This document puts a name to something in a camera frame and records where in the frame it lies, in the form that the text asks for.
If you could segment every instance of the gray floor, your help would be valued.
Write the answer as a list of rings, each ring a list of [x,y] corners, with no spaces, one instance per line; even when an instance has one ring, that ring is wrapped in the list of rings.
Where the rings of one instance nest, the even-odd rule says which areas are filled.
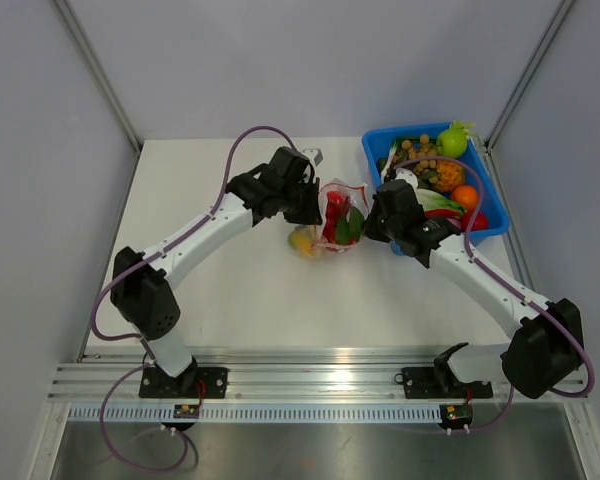
[[[481,418],[495,410],[482,407]],[[111,423],[112,440],[129,459],[163,466],[181,453],[179,442],[153,425]],[[177,479],[584,479],[562,409],[514,406],[493,430],[474,435],[422,433],[437,427],[407,425],[199,424],[188,433],[197,445]],[[108,452],[97,423],[67,425],[54,479],[142,479]]]

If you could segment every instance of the black mounting plate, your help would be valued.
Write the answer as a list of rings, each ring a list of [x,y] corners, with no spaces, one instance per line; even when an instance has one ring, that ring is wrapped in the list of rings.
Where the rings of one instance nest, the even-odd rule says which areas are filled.
[[[404,396],[408,400],[427,400],[434,398],[465,399],[471,387],[472,398],[493,398],[491,384],[482,382],[461,384],[453,389],[444,391],[442,386],[435,381],[433,367],[406,367],[402,369],[402,381],[396,383],[404,387]]]
[[[187,391],[181,392],[175,379],[165,375],[157,367],[147,367],[142,372],[138,396],[140,398],[198,398],[196,385],[202,380],[205,386],[203,395],[205,399],[225,398],[228,379],[229,370],[227,368],[198,367],[191,387]]]

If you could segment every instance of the blue bin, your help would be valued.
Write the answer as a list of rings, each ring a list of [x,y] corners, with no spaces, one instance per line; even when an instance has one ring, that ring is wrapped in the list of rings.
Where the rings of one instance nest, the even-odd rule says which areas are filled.
[[[391,144],[396,137],[419,137],[422,134],[427,134],[432,139],[437,138],[444,130],[449,128],[450,123],[431,123],[427,125],[413,125],[408,127],[395,127],[395,128],[381,128],[378,130],[371,130],[365,133],[362,137],[362,146],[364,147],[364,153],[367,155],[369,162],[369,173],[371,173],[371,181],[373,182],[373,188],[377,189],[382,181],[380,179],[380,172],[378,171],[378,160],[381,157],[387,157],[389,155],[389,149]],[[474,245],[479,244],[486,237],[493,235],[501,235],[509,229],[509,215],[507,215],[498,194],[487,174],[487,171],[482,164],[482,160],[478,155],[475,147],[469,142],[467,151],[458,158],[458,160],[466,163],[473,168],[484,184],[485,197],[482,200],[482,207],[480,209],[487,218],[489,219],[489,228],[487,230],[478,230],[471,232],[471,242]],[[468,185],[477,188],[476,179],[473,175],[467,174]],[[403,255],[400,248],[393,242],[391,242],[391,250],[396,255]]]

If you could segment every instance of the white table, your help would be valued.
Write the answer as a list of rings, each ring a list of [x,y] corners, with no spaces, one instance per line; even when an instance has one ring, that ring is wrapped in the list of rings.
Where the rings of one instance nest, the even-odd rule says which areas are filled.
[[[359,138],[298,138],[299,149],[320,148],[322,183],[337,177],[370,183]],[[218,193],[231,139],[147,141],[115,242],[135,250],[153,245],[206,210]],[[247,139],[232,173],[268,162],[278,138]],[[263,221],[200,264],[175,291],[182,310],[177,328],[192,347],[419,347],[505,342],[491,317],[458,287],[396,257],[388,245],[366,240],[319,261],[295,255],[283,218]],[[510,273],[500,237],[478,250]],[[111,278],[111,265],[107,281]],[[107,334],[132,331],[108,300],[98,324]],[[115,347],[90,335],[87,352]]]

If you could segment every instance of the orange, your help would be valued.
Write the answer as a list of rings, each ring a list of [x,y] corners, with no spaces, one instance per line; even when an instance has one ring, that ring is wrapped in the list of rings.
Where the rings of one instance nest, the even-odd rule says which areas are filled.
[[[451,192],[451,200],[458,202],[470,212],[478,204],[478,192],[471,185],[460,185]]]

